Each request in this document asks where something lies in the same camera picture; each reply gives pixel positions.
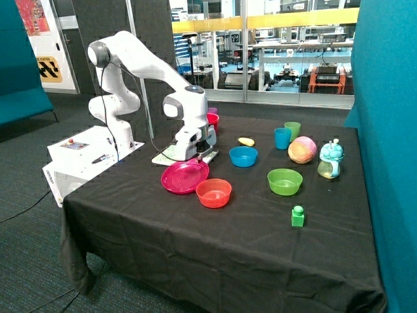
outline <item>teal chair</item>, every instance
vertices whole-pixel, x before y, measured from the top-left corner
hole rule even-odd
[[[0,125],[53,111],[14,0],[1,0]]]
[[[417,312],[417,1],[363,0],[352,69],[356,127],[387,312]]]

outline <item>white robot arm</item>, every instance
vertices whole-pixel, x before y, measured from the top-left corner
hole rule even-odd
[[[190,85],[127,31],[92,42],[88,55],[96,66],[102,89],[112,94],[92,99],[89,109],[95,117],[107,122],[119,149],[132,147],[133,137],[130,125],[116,116],[132,113],[140,107],[139,97],[123,82],[119,68],[123,64],[134,76],[162,80],[175,90],[164,98],[163,108],[168,117],[184,121],[175,135],[176,160],[203,158],[212,151],[216,133],[207,121],[207,97],[203,88]]]

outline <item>bowl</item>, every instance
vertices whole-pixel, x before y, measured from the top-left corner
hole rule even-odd
[[[269,187],[280,196],[296,194],[302,183],[302,176],[288,168],[277,168],[268,173]]]
[[[234,166],[247,168],[255,164],[258,151],[252,147],[234,147],[229,151],[230,159]]]
[[[197,186],[195,192],[202,205],[217,209],[229,202],[232,186],[223,179],[207,179]]]

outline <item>plate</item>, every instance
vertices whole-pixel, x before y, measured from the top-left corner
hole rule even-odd
[[[176,162],[162,174],[161,183],[164,188],[174,194],[189,194],[197,185],[209,176],[209,166],[204,161],[192,159]]]

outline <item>ball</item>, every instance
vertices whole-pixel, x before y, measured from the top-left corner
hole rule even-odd
[[[317,146],[308,137],[296,138],[288,147],[288,154],[291,160],[298,164],[304,164],[313,160],[317,153]]]

